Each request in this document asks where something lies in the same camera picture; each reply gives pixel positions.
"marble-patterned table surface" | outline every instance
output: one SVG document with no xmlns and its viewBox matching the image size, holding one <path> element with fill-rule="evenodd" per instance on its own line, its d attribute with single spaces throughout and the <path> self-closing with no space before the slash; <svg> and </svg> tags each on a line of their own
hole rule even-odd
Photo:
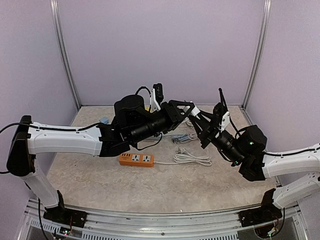
<svg viewBox="0 0 320 240">
<path fill-rule="evenodd" d="M 200 106 L 212 113 L 213 106 Z M 238 129 L 247 122 L 237 106 L 229 111 Z M 102 117 L 112 120 L 113 106 L 84 106 L 75 117 L 73 126 L 87 126 Z M 235 134 L 232 126 L 227 130 Z M 172 133 L 188 133 L 181 124 Z M 139 147 L 152 144 L 141 142 Z M 84 154 L 58 153 L 47 175 L 52 185 L 63 194 L 69 205 L 123 212 L 177 213 L 202 212 L 238 208 L 258 204 L 265 191 L 274 188 L 272 179 L 249 182 L 231 167 L 210 144 L 202 149 L 200 141 L 173 144 L 164 138 L 157 146 L 143 150 L 156 161 L 171 162 L 178 147 L 195 156 L 210 155 L 212 166 L 199 164 L 134 167 L 119 164 L 118 157 L 93 157 Z"/>
</svg>

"blue object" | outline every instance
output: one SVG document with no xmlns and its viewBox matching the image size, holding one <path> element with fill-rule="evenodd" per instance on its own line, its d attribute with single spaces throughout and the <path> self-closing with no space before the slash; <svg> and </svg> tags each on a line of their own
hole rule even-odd
<svg viewBox="0 0 320 240">
<path fill-rule="evenodd" d="M 103 123 L 103 124 L 108 124 L 109 123 L 109 118 L 107 118 L 106 116 L 104 116 L 103 118 L 101 118 L 99 120 L 100 123 Z"/>
</svg>

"robotic arm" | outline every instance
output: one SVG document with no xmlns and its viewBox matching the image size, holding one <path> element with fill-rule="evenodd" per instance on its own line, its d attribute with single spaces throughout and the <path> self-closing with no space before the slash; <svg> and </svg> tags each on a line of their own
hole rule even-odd
<svg viewBox="0 0 320 240">
<path fill-rule="evenodd" d="M 32 122 L 31 116 L 23 116 L 12 140 L 7 169 L 21 177 L 41 199 L 46 209 L 44 218 L 67 225 L 72 219 L 73 226 L 83 228 L 87 213 L 65 208 L 63 196 L 39 168 L 36 154 L 59 152 L 114 157 L 129 151 L 130 146 L 139 149 L 138 142 L 166 134 L 189 117 L 201 147 L 204 149 L 212 143 L 233 167 L 240 165 L 239 172 L 249 181 L 314 171 L 287 186 L 267 191 L 261 207 L 240 212 L 242 226 L 281 218 L 281 208 L 320 191 L 319 144 L 298 151 L 264 152 L 267 138 L 256 125 L 237 130 L 238 138 L 233 137 L 225 130 L 229 123 L 234 124 L 222 90 L 219 91 L 221 100 L 212 113 L 199 110 L 192 102 L 162 102 L 162 85 L 158 83 L 151 91 L 152 112 L 145 110 L 140 95 L 128 95 L 114 104 L 115 117 L 111 124 L 53 126 Z"/>
</svg>

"wall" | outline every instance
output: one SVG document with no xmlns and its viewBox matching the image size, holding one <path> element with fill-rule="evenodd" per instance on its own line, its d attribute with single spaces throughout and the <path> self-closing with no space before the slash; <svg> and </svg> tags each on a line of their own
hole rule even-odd
<svg viewBox="0 0 320 240">
<path fill-rule="evenodd" d="M 84 105 L 113 105 L 163 83 L 165 100 L 240 104 L 258 43 L 263 0 L 59 1 L 73 78 Z"/>
<path fill-rule="evenodd" d="M 268 137 L 269 151 L 320 142 L 319 12 L 319 1 L 272 1 L 263 55 L 247 109 Z M 287 184 L 297 177 L 285 176 L 281 182 Z M 299 205 L 311 239 L 319 239 L 320 194 L 299 201 Z"/>
<path fill-rule="evenodd" d="M 50 2 L 0 1 L 0 128 L 32 115 L 37 122 L 69 125 L 76 114 L 54 32 Z M 0 171 L 15 128 L 0 135 Z M 47 172 L 52 154 L 39 155 Z M 0 175 L 1 239 L 12 240 L 31 191 L 10 174 Z"/>
</svg>

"power strip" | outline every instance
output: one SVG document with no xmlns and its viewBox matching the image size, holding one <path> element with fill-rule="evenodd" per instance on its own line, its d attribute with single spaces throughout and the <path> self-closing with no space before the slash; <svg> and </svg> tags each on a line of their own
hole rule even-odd
<svg viewBox="0 0 320 240">
<path fill-rule="evenodd" d="M 119 156 L 119 163 L 121 165 L 136 166 L 136 167 L 153 167 L 155 163 L 155 157 L 150 154 L 139 153 L 122 153 Z"/>
</svg>

